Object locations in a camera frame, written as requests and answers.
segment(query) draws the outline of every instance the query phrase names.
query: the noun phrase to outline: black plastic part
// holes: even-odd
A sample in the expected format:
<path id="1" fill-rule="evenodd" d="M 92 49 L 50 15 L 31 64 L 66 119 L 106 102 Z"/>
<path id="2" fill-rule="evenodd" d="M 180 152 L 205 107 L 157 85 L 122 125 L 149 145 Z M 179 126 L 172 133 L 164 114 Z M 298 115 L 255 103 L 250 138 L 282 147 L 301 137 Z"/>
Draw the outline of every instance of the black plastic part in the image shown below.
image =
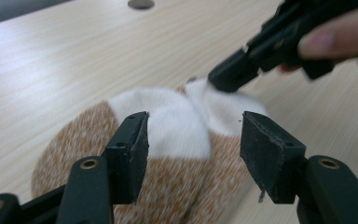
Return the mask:
<path id="1" fill-rule="evenodd" d="M 300 199 L 297 205 L 298 221 L 301 224 L 321 224 L 323 219 L 318 209 L 313 210 Z"/>
<path id="2" fill-rule="evenodd" d="M 0 21 L 6 21 L 71 0 L 0 0 Z"/>
<path id="3" fill-rule="evenodd" d="M 19 200 L 13 194 L 0 194 L 0 224 L 20 223 Z"/>
<path id="4" fill-rule="evenodd" d="M 358 179 L 345 163 L 311 157 L 306 178 L 324 223 L 358 223 Z"/>
<path id="5" fill-rule="evenodd" d="M 208 75 L 209 81 L 220 91 L 234 92 L 257 77 L 258 68 L 249 61 L 243 49 L 237 50 L 215 67 Z"/>
<path id="6" fill-rule="evenodd" d="M 113 204 L 135 203 L 138 199 L 147 165 L 148 117 L 146 112 L 127 117 L 103 152 L 114 192 Z"/>
<path id="7" fill-rule="evenodd" d="M 237 51 L 217 65 L 209 79 L 220 91 L 236 91 L 257 75 L 285 63 L 303 67 L 310 79 L 330 73 L 329 61 L 304 61 L 297 46 L 302 36 L 316 26 L 358 8 L 358 0 L 285 0 L 275 15 L 265 22 L 261 32 L 248 43 L 248 50 Z"/>
<path id="8" fill-rule="evenodd" d="M 56 188 L 21 206 L 24 223 L 55 223 L 65 186 Z"/>
<path id="9" fill-rule="evenodd" d="M 86 157 L 75 162 L 56 223 L 112 223 L 108 182 L 104 157 Z"/>
<path id="10" fill-rule="evenodd" d="M 334 63 L 330 60 L 304 61 L 303 69 L 312 80 L 330 73 L 334 69 Z"/>
<path id="11" fill-rule="evenodd" d="M 273 202 L 294 202 L 295 170 L 304 160 L 305 148 L 270 118 L 244 112 L 241 157 L 255 183 Z"/>

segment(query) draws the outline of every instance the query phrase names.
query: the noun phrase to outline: finger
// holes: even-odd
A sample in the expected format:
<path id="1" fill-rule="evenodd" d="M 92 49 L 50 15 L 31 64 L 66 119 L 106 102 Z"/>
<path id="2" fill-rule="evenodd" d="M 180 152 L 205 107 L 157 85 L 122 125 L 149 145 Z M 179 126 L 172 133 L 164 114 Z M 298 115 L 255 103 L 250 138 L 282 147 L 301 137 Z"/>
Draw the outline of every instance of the finger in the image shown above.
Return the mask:
<path id="1" fill-rule="evenodd" d="M 350 58 L 358 55 L 358 9 L 315 28 L 298 44 L 304 59 Z"/>

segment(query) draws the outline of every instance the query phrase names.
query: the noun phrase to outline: light wood surface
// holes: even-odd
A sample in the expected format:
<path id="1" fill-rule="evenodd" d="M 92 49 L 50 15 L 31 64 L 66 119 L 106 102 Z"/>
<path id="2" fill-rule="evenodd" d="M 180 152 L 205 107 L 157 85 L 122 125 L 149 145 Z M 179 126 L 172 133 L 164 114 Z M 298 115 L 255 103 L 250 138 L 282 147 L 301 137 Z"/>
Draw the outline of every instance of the light wood surface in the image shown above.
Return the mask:
<path id="1" fill-rule="evenodd" d="M 0 23 L 0 193 L 31 199 L 31 174 L 51 138 L 79 113 L 134 87 L 206 77 L 255 35 L 278 0 L 76 0 Z M 358 62 L 309 83 L 273 71 L 244 88 L 308 146 L 358 176 Z M 297 223 L 295 205 L 258 203 L 254 183 L 231 223 Z"/>

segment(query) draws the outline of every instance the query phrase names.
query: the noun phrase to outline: wood grain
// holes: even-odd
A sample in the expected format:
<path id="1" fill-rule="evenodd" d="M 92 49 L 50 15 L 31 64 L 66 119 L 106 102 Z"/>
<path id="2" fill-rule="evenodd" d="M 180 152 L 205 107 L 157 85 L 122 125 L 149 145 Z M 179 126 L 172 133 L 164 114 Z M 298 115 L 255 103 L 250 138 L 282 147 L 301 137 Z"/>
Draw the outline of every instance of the wood grain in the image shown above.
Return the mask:
<path id="1" fill-rule="evenodd" d="M 126 1 L 76 0 L 0 23 L 0 193 L 31 199 L 37 158 L 70 120 L 134 87 L 176 88 L 206 77 L 255 35 L 278 0 L 156 0 L 151 10 Z M 309 83 L 273 71 L 242 91 L 308 146 L 346 162 L 358 176 L 358 63 Z M 234 209 L 231 223 L 297 223 L 294 205 Z"/>

